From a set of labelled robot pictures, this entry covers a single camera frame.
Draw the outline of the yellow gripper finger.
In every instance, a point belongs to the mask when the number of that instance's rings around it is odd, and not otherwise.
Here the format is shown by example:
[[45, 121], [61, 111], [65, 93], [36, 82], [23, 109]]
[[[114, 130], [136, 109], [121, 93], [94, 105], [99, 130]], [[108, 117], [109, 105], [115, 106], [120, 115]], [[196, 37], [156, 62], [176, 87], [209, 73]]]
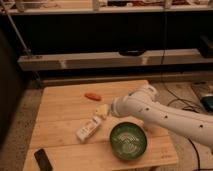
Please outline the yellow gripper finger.
[[109, 115], [109, 106], [107, 104], [101, 105], [95, 109], [94, 114], [96, 116], [101, 117], [102, 119], [106, 119]]

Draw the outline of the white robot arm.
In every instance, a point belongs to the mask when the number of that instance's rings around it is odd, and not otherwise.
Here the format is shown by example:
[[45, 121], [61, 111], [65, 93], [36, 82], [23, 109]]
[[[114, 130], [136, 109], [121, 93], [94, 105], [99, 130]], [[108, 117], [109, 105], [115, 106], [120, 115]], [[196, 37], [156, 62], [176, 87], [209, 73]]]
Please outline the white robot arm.
[[132, 116], [159, 125], [213, 150], [213, 116], [162, 105], [158, 91], [150, 84], [114, 98], [110, 104], [97, 107], [94, 114], [102, 118]]

